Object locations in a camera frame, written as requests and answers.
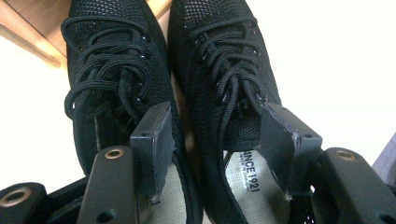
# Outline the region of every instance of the screw hole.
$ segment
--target screw hole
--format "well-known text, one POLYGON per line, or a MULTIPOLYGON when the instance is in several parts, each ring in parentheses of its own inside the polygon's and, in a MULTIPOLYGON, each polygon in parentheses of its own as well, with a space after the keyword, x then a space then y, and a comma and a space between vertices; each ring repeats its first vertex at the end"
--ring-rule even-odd
POLYGON ((114 210, 107 210, 99 214, 99 216, 96 218, 96 222, 107 223, 113 220, 115 217, 116 217, 116 213, 114 212, 114 210))
POLYGON ((1 198, 0 206, 1 207, 11 207, 11 206, 17 205, 17 204, 25 201, 27 198, 29 198, 29 196, 31 194, 32 194, 32 191, 27 187, 15 189, 15 190, 11 191, 10 193, 6 194, 3 198, 1 198))
POLYGON ((396 219, 387 214, 379 215, 379 219, 381 219, 381 221, 387 224, 396 224, 396 219))
POLYGON ((350 152, 347 152, 347 151, 338 149, 338 150, 335 151, 335 153, 336 153, 339 157, 341 157, 342 159, 344 159, 344 160, 346 160, 346 161, 354 161, 354 160, 356 160, 355 155, 353 155, 353 154, 350 153, 350 152))
POLYGON ((123 150, 116 148, 116 149, 108 151, 106 153, 105 157, 110 159, 110 160, 113 160, 113 159, 121 157, 122 155, 123 155, 123 150))

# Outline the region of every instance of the shoe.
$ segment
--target shoe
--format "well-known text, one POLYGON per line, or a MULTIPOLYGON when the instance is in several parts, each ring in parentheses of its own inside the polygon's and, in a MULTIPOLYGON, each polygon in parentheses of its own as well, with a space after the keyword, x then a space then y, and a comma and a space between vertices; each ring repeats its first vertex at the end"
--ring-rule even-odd
POLYGON ((173 0, 168 44, 201 152, 209 218, 215 223, 288 222, 289 202, 254 150, 263 102, 281 101, 247 3, 173 0))
POLYGON ((139 221, 201 223, 202 206, 179 127, 166 45, 146 1, 73 0, 62 32, 71 86, 64 106, 73 120, 85 175, 91 172, 98 150, 128 146, 147 110, 170 102, 175 151, 165 184, 155 195, 160 197, 156 203, 153 195, 144 193, 145 187, 153 186, 140 181, 144 176, 138 175, 139 221))

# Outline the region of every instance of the lace loop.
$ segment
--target lace loop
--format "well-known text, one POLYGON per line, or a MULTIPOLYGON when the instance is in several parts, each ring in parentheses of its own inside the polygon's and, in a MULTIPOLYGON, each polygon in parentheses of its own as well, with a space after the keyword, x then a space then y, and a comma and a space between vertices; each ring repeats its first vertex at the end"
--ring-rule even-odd
POLYGON ((150 71, 143 62, 149 60, 149 53, 138 40, 149 42, 148 32, 130 21, 107 17, 68 19, 62 29, 68 46, 81 51, 77 60, 79 69, 75 75, 74 85, 64 100, 66 115, 70 119, 74 117, 74 104, 89 105, 88 119, 100 116, 111 106, 115 106, 116 115, 126 112, 131 118, 129 123, 132 120, 138 121, 142 115, 137 108, 147 102, 145 96, 150 85, 150 71), (85 49, 78 49, 67 32, 67 27, 84 21, 110 21, 128 26, 107 27, 96 32, 87 40, 88 45, 85 49), (125 41, 108 41, 109 37, 118 33, 130 35, 125 41), (136 53, 144 57, 136 58, 136 53), (79 100, 82 94, 85 96, 88 94, 89 99, 84 97, 82 98, 84 100, 79 100))
POLYGON ((260 46, 248 39, 256 34, 256 24, 253 17, 235 18, 209 24, 190 34, 191 46, 210 71, 210 85, 217 89, 215 102, 224 106, 218 127, 220 142, 239 95, 246 95, 259 114, 260 104, 266 100, 265 86, 260 80, 260 46))

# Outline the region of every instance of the insole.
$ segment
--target insole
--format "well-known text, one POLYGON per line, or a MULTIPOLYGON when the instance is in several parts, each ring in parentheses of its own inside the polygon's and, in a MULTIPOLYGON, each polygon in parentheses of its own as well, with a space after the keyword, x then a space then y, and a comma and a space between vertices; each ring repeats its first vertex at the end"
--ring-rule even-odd
POLYGON ((226 176, 248 223, 288 223, 289 202, 259 152, 234 153, 226 176))
POLYGON ((158 203, 151 204, 145 196, 138 196, 140 223, 186 223, 186 203, 177 168, 168 167, 165 186, 158 203))

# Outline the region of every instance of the white background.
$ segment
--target white background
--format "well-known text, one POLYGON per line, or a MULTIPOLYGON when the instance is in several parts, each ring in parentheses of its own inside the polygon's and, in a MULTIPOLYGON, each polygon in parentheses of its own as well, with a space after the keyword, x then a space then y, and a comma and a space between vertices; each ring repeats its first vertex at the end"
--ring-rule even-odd
MULTIPOLYGON (((324 138, 373 163, 396 131, 394 1, 248 1, 283 105, 324 138)), ((64 71, 0 38, 0 189, 52 192, 82 177, 64 71)))

